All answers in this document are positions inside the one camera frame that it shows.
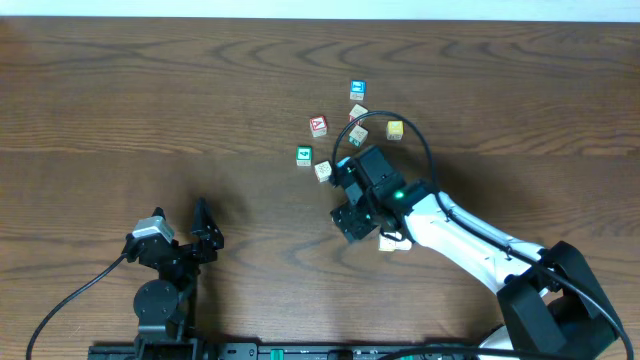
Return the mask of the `yellow wooden block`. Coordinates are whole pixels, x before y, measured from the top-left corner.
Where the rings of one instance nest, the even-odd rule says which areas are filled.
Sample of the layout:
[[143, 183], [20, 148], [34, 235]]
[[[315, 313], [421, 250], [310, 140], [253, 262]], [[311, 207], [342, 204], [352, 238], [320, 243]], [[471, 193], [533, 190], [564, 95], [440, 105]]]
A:
[[403, 121], [388, 121], [386, 125], [386, 138], [390, 141], [400, 141], [404, 135]]

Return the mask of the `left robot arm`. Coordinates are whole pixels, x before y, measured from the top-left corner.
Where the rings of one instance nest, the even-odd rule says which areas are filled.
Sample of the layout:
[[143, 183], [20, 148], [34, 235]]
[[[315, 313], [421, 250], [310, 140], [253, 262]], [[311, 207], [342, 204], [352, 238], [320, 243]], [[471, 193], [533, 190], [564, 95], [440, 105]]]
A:
[[196, 241], [181, 245], [158, 207], [126, 236], [126, 260], [158, 272], [134, 297], [139, 337], [147, 342], [183, 342], [194, 326], [200, 266], [216, 261], [224, 248], [224, 236], [204, 198], [196, 202], [191, 234]]

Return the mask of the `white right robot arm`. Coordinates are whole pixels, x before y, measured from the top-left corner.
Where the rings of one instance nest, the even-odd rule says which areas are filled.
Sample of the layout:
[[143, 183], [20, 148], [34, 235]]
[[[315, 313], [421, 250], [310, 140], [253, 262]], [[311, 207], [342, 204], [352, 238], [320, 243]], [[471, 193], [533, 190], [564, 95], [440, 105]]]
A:
[[434, 250], [496, 295], [504, 324], [483, 347], [594, 359], [621, 338], [619, 317], [570, 244], [545, 248], [502, 232], [434, 184], [407, 183], [376, 146], [332, 168], [346, 201], [331, 217], [348, 241], [378, 231], [382, 242]]

